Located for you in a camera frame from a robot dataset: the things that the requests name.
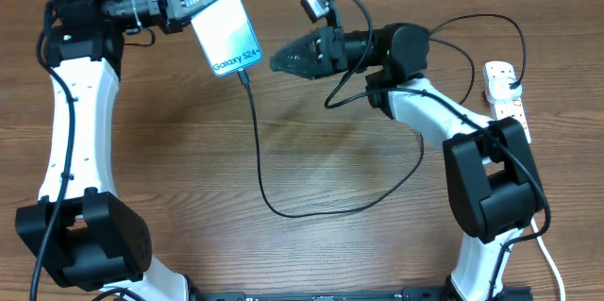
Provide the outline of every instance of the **white electrical outlet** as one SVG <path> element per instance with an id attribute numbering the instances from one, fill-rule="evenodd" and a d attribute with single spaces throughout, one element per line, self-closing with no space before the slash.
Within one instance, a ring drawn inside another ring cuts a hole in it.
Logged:
<path id="1" fill-rule="evenodd" d="M 482 67 L 482 77 L 493 119 L 498 121 L 506 117 L 515 118 L 525 129 L 527 141 L 530 143 L 527 115 L 520 98 L 522 85 L 510 89 L 510 84 L 516 81 L 513 66 L 505 61 L 489 61 Z"/>

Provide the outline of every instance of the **phone screen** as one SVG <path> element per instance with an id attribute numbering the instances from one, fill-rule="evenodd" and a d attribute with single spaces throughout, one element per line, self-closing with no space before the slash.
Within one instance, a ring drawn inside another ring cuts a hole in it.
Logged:
<path id="1" fill-rule="evenodd" d="M 262 59 L 242 0 L 218 0 L 191 19 L 210 68 L 228 75 Z"/>

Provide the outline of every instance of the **wood grain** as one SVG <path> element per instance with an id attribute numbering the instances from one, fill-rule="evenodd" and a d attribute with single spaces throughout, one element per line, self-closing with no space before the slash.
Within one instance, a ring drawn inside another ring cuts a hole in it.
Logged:
<path id="1" fill-rule="evenodd" d="M 16 208 L 35 202 L 52 121 L 47 75 L 34 57 L 45 0 L 0 0 L 0 299 L 26 299 L 34 258 L 14 231 Z M 334 111 L 323 99 L 337 78 L 274 74 L 268 58 L 312 26 L 299 0 L 243 0 L 265 60 L 250 69 L 270 200 L 288 212 L 349 208 L 376 198 L 417 160 L 412 131 L 360 101 Z M 553 212 L 545 236 L 569 300 L 604 290 L 604 0 L 362 0 L 375 26 L 435 26 L 476 12 L 506 14 L 525 30 L 525 107 L 532 151 Z M 346 28 L 365 29 L 353 4 L 338 4 Z M 515 30 L 496 19 L 458 22 L 440 35 L 477 66 L 518 64 Z M 112 167 L 120 197 L 148 223 L 156 255 L 204 291 L 247 293 L 392 290 L 442 284 L 455 266 L 461 230 L 446 197 L 442 156 L 425 160 L 399 192 L 350 216 L 285 220 L 262 203 L 249 106 L 239 80 L 216 78 L 193 32 L 127 48 L 113 119 Z M 482 80 L 467 107 L 488 114 Z M 466 59 L 432 45 L 429 77 L 462 98 Z M 344 94 L 362 91 L 355 76 Z M 514 247 L 510 285 L 555 300 L 555 281 L 533 242 Z M 92 297 L 54 286 L 42 299 Z"/>

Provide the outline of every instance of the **white cable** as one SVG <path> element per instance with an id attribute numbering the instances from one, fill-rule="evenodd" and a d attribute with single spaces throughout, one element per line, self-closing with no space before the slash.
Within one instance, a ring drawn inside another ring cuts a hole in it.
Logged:
<path id="1" fill-rule="evenodd" d="M 142 31 L 143 30 L 143 24 L 141 23 L 141 20 L 139 19 L 139 14 L 136 12 L 136 3 L 134 2 L 134 0 L 130 0 L 132 2 L 132 10 L 134 11 L 134 19 L 136 19 L 136 25 L 139 27 L 139 30 Z"/>
<path id="2" fill-rule="evenodd" d="M 537 224 L 535 223 L 534 217 L 530 220 L 530 227 L 532 228 L 533 232 L 539 231 L 539 228 L 537 227 Z M 556 263 L 554 263 L 554 260 L 549 255 L 547 248 L 545 248 L 545 243 L 544 243 L 544 240 L 541 238 L 541 236 L 537 238 L 537 243 L 539 244 L 541 251 L 544 253 L 547 263 L 549 263 L 551 272 L 554 273 L 554 276 L 556 277 L 556 282 L 558 282 L 558 289 L 560 290 L 560 301 L 566 301 L 566 291 L 564 290 L 564 282 L 562 282 L 562 276 L 560 275 L 560 272 L 558 271 L 558 268 L 556 267 Z"/>

